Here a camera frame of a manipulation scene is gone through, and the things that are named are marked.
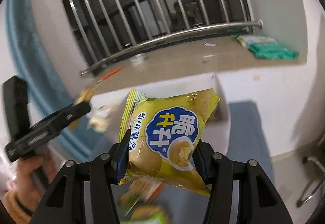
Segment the left hand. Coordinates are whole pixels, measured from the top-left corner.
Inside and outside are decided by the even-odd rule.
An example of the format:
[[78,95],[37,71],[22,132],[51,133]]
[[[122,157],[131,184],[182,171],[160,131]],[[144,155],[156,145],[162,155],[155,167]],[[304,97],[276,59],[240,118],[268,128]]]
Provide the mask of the left hand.
[[57,168],[50,151],[47,154],[37,155],[26,159],[18,159],[16,169],[17,198],[20,204],[27,210],[34,212],[38,206],[42,194],[35,184],[31,174],[34,170],[42,167],[47,175],[48,183],[51,183],[57,174]]

